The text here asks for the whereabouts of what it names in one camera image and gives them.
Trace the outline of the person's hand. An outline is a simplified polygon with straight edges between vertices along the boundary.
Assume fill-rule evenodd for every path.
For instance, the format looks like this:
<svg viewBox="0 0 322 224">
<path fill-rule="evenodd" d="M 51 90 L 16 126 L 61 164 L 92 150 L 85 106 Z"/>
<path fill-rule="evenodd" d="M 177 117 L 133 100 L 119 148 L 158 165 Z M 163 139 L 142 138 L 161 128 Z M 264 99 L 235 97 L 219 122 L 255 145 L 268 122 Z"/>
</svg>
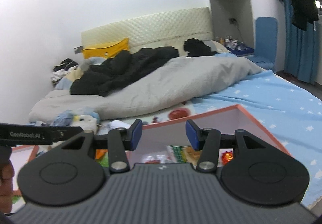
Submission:
<svg viewBox="0 0 322 224">
<path fill-rule="evenodd" d="M 5 214 L 10 213 L 12 210 L 12 182 L 14 174 L 14 168 L 11 162 L 4 165 L 1 169 L 0 210 Z"/>
</svg>

